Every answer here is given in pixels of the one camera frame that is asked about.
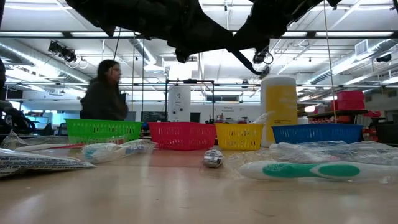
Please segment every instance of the wooden table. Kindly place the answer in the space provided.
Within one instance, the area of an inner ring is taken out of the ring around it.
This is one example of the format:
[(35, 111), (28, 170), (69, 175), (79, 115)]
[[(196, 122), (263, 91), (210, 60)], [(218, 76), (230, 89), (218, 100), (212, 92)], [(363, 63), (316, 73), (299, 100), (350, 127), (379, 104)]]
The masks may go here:
[(161, 151), (95, 169), (0, 180), (0, 223), (397, 223), (398, 185), (259, 182)]

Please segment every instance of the yellow bottle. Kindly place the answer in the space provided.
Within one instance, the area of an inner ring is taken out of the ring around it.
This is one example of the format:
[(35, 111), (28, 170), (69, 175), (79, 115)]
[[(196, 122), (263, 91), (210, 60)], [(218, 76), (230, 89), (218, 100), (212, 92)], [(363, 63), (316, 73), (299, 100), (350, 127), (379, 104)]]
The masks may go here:
[(262, 132), (262, 147), (275, 143), (272, 126), (297, 124), (296, 80), (292, 77), (275, 76), (261, 82), (262, 113), (268, 113)]

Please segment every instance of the ceiling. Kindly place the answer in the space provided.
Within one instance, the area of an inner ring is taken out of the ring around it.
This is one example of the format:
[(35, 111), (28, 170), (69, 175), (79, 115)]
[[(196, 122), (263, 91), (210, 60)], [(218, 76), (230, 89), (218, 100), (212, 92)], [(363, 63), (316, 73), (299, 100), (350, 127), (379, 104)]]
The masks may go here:
[[(245, 22), (251, 10), (251, 2), (247, 0), (227, 0), (228, 11), (224, 10), (224, 0), (200, 0), (204, 12), (214, 21), (229, 30), (238, 30)], [(398, 30), (398, 13), (391, 10), (392, 0), (342, 0), (337, 9), (330, 7), (326, 9), (326, 21), (329, 31), (334, 30), (361, 30), (361, 31), (396, 31)], [(289, 27), (292, 30), (325, 30), (325, 13), (323, 3), (313, 8), (304, 15), (298, 22)], [(4, 19), (1, 31), (98, 31), (76, 11), (69, 9), (64, 0), (7, 0), (4, 12)], [(32, 57), (51, 57), (48, 47), (54, 39), (0, 39), (0, 44), (23, 45), (21, 49), (30, 49), (25, 54)], [(331, 39), (305, 40), (305, 39), (272, 39), (270, 44), (274, 62), (271, 66), (270, 75), (289, 75), (297, 79), (297, 83), (306, 84), (314, 79), (315, 75), (324, 69), (329, 68), (330, 60), (336, 62), (345, 56), (352, 54), (355, 45), (364, 39)], [(96, 66), (102, 59), (113, 58), (116, 52), (116, 60), (121, 62), (123, 71), (123, 82), (131, 82), (134, 74), (134, 82), (156, 83), (164, 82), (163, 73), (145, 72), (142, 69), (142, 58), (138, 51), (126, 39), (108, 39), (103, 42), (98, 40), (83, 39), (62, 39), (59, 42), (71, 49), (85, 59), (89, 65), (78, 70), (80, 78), (89, 80), (95, 77)], [(167, 46), (167, 43), (160, 39), (145, 40), (145, 47), (153, 55), (163, 57), (164, 65), (169, 68), (177, 64), (174, 55), (174, 48)], [(374, 62), (362, 60), (355, 66), (335, 75), (334, 84), (347, 84), (350, 80), (367, 75), (375, 70), (383, 69), (397, 63), (398, 54), (396, 47), (389, 49), (392, 59), (389, 62)], [(242, 53), (251, 60), (254, 55), (253, 49), (243, 50)], [(192, 69), (192, 78), (200, 78), (198, 73), (197, 55), (189, 62)], [(51, 60), (58, 60), (60, 65), (63, 59), (54, 57)], [(202, 56), (204, 66), (203, 77), (207, 80), (214, 80), (218, 83), (241, 83), (242, 79), (250, 83), (259, 83), (257, 75), (247, 70), (234, 55), (226, 50), (214, 50), (204, 52)], [(375, 85), (381, 75), (370, 76), (360, 82), (350, 83), (361, 85)], [(330, 78), (322, 80), (318, 84), (330, 84)]]

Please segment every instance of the dark hair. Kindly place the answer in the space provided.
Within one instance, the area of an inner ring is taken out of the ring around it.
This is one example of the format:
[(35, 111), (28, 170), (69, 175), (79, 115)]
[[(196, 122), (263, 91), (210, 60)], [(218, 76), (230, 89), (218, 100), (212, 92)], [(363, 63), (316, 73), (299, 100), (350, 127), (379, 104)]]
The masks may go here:
[(108, 84), (108, 78), (106, 76), (106, 72), (108, 72), (108, 70), (112, 68), (114, 65), (119, 65), (119, 62), (110, 59), (103, 60), (98, 66), (96, 79), (98, 81)]

